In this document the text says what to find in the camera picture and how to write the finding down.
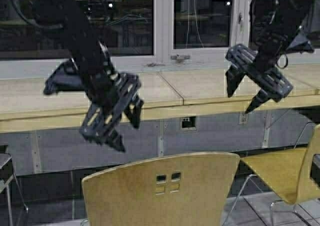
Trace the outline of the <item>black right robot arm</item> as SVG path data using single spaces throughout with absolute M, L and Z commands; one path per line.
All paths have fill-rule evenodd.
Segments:
M 273 100 L 276 103 L 287 97 L 293 85 L 278 69 L 278 60 L 288 51 L 300 51 L 296 37 L 300 34 L 304 18 L 316 0 L 276 0 L 277 8 L 271 21 L 262 30 L 258 51 L 237 44 L 227 51 L 231 63 L 226 71 L 227 95 L 232 97 L 245 76 L 259 87 L 245 113 L 248 114 Z

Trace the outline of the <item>right robot base block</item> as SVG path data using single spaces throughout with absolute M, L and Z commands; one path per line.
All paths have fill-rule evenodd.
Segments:
M 320 185 L 320 155 L 315 154 L 312 158 L 310 167 L 310 178 L 318 185 Z

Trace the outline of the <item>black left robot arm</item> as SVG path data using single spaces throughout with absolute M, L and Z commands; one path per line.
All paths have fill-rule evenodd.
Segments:
M 107 47 L 75 0 L 34 0 L 31 8 L 34 19 L 25 22 L 59 41 L 70 53 L 47 78 L 43 93 L 85 92 L 91 104 L 80 134 L 88 142 L 125 152 L 116 127 L 123 116 L 134 128 L 140 126 L 144 102 L 139 97 L 139 76 L 115 68 Z

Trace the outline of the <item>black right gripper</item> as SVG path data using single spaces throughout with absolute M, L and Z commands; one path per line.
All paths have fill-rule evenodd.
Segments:
M 293 90 L 292 83 L 273 64 L 265 60 L 256 60 L 257 52 L 243 44 L 237 44 L 228 49 L 226 60 L 231 65 L 225 73 L 227 96 L 232 97 L 245 76 L 259 86 L 259 92 L 253 97 L 247 107 L 248 114 L 267 102 L 279 102 Z

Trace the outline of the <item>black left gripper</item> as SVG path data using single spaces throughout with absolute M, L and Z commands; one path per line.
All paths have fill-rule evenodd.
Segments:
M 144 101 L 139 97 L 141 81 L 138 75 L 119 73 L 98 101 L 92 101 L 85 115 L 80 133 L 88 142 L 106 144 L 125 152 L 123 137 L 116 127 L 125 115 L 135 129 L 139 129 Z

